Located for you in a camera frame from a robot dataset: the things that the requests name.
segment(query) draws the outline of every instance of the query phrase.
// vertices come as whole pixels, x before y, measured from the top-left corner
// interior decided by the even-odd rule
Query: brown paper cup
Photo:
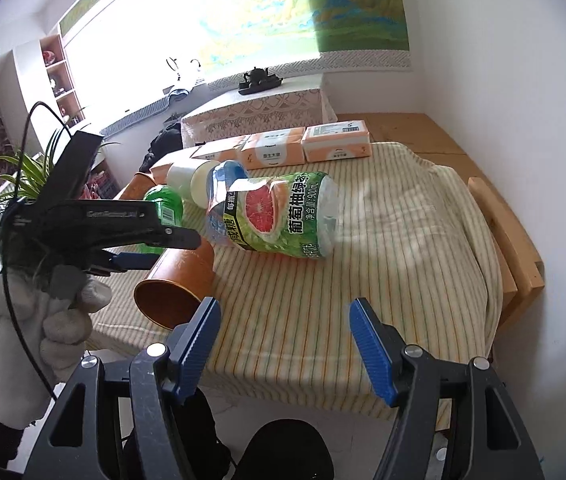
[[[170,171],[170,168],[172,168],[172,162],[162,166],[153,166],[150,173],[157,184],[167,184],[167,172]]]
[[[169,330],[187,323],[203,298],[212,296],[213,265],[214,249],[205,238],[195,251],[166,249],[134,289],[138,309]]]
[[[143,200],[147,191],[156,186],[151,176],[145,173],[135,173],[130,183],[121,192],[119,200]]]

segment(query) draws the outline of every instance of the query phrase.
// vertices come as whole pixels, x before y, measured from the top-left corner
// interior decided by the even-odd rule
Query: teapot figurine
[[[283,79],[276,74],[270,74],[269,69],[256,68],[243,74],[243,81],[239,83],[239,94],[249,95],[263,92],[281,86]]]

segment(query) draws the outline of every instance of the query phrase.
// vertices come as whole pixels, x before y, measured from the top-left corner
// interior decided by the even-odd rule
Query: tissue box
[[[304,164],[303,131],[304,128],[287,128],[252,134],[239,153],[239,161],[246,170]]]
[[[310,126],[303,135],[302,144],[308,162],[370,156],[372,153],[365,121]]]
[[[248,136],[240,135],[229,139],[211,140],[199,146],[199,149],[189,158],[204,158],[205,160],[238,160],[239,152]]]

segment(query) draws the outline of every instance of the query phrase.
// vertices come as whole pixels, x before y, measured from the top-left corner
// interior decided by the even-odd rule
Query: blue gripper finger
[[[203,298],[183,335],[170,350],[170,361],[179,370],[173,394],[180,404],[196,391],[220,327],[221,307],[218,301]]]
[[[375,316],[364,298],[357,298],[349,305],[349,329],[363,358],[374,393],[391,406],[397,396],[392,384],[392,365],[365,307]]]

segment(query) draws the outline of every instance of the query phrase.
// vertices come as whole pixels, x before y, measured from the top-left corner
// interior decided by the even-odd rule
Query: grapefruit image
[[[245,196],[245,216],[252,228],[260,234],[270,234],[274,229],[276,212],[274,196],[268,186],[248,191]]]
[[[255,234],[271,242],[281,230],[281,212],[287,210],[289,187],[285,181],[270,181],[245,194],[243,211]]]

